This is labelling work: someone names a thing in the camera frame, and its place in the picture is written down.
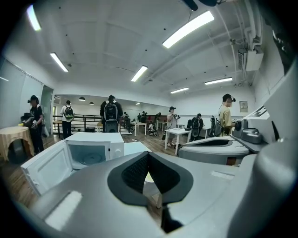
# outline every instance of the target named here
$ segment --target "ceiling light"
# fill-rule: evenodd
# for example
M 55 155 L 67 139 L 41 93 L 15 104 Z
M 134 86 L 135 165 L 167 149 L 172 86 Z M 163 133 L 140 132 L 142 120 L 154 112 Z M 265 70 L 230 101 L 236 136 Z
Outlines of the ceiling light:
M 7 79 L 5 79 L 5 78 L 3 78 L 3 77 L 0 77 L 0 79 L 3 79 L 3 80 L 5 80 L 5 81 L 9 82 L 9 80 L 7 80 Z
M 173 44 L 181 40 L 184 36 L 188 35 L 192 31 L 198 29 L 200 26 L 203 26 L 212 20 L 214 20 L 214 17 L 212 16 L 210 11 L 199 15 L 198 17 L 194 18 L 183 27 L 181 27 L 174 34 L 172 34 L 165 42 L 163 42 L 163 45 L 169 49 Z
M 37 20 L 37 17 L 35 15 L 35 12 L 34 12 L 34 9 L 33 9 L 33 5 L 30 5 L 28 8 L 27 8 L 27 16 L 30 20 L 30 23 L 33 27 L 34 30 L 36 31 L 39 31 L 41 30 L 41 26 Z
M 222 83 L 222 82 L 227 82 L 227 81 L 232 81 L 232 78 L 218 79 L 218 80 L 214 80 L 214 81 L 205 82 L 205 85 Z
M 172 91 L 171 93 L 178 93 L 178 92 L 185 91 L 185 90 L 189 90 L 189 88 L 185 87 L 185 88 L 182 88 L 182 89 L 179 89 L 176 91 Z
M 131 81 L 136 82 L 136 80 L 148 69 L 147 66 L 142 66 L 139 71 L 134 75 Z
M 58 56 L 56 55 L 56 53 L 50 53 L 50 55 L 52 56 L 52 58 L 56 61 L 56 63 L 61 67 L 61 69 L 64 72 L 68 72 L 68 69 L 63 65 L 63 63 L 60 61 L 60 59 L 58 58 Z

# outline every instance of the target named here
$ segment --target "round wooden table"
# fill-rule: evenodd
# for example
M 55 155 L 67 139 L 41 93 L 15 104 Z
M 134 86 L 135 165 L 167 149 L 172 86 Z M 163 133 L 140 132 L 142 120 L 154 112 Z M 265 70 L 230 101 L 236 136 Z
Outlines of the round wooden table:
M 24 126 L 13 126 L 0 129 L 0 154 L 4 157 L 4 160 L 9 160 L 7 156 L 8 148 L 16 139 L 23 139 L 27 155 L 34 156 L 34 148 L 29 128 Z

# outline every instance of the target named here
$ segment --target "air conditioner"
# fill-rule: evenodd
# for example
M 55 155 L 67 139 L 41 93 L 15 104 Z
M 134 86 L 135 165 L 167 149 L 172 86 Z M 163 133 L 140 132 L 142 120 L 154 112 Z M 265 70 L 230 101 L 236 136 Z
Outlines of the air conditioner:
M 260 46 L 255 46 L 254 50 L 244 48 L 238 51 L 238 69 L 246 71 L 258 70 L 261 66 L 264 53 Z

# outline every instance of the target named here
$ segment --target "white microwave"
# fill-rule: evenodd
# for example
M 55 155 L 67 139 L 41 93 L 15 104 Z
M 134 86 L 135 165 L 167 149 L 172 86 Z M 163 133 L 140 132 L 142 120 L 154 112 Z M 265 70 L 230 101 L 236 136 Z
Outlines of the white microwave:
M 42 195 L 86 166 L 124 156 L 120 133 L 78 132 L 61 140 L 21 168 L 33 190 Z

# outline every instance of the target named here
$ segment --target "ceiling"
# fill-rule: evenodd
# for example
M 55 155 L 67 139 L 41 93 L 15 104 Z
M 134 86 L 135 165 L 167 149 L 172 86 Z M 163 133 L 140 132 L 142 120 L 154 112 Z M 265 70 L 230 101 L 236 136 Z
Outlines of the ceiling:
M 132 92 L 163 94 L 182 87 L 191 92 L 239 83 L 242 72 L 235 72 L 235 65 L 241 45 L 233 46 L 233 55 L 230 37 L 241 43 L 244 28 L 249 26 L 243 1 L 227 1 L 217 7 L 195 2 L 196 12 L 180 0 L 41 1 L 34 8 L 42 30 L 35 32 L 24 17 L 12 39 L 55 78 L 69 83 L 118 85 Z M 207 10 L 214 21 L 170 49 L 162 45 L 177 29 Z M 51 59 L 51 52 L 57 53 L 68 73 Z M 131 82 L 142 65 L 148 70 L 137 82 Z M 204 84 L 231 76 L 233 81 L 226 84 Z

